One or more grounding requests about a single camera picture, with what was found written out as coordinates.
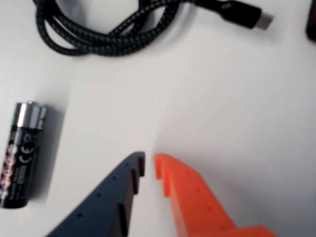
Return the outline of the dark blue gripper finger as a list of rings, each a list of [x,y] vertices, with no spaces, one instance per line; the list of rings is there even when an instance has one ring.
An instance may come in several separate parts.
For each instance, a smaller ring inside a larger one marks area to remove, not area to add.
[[[144,175],[145,153],[130,154],[48,236],[128,236],[133,197]]]

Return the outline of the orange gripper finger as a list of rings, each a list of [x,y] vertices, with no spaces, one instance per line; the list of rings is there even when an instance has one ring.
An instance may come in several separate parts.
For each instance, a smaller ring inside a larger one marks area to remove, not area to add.
[[[203,177],[168,154],[155,154],[156,178],[169,198],[180,237],[273,237],[264,226],[238,227]]]

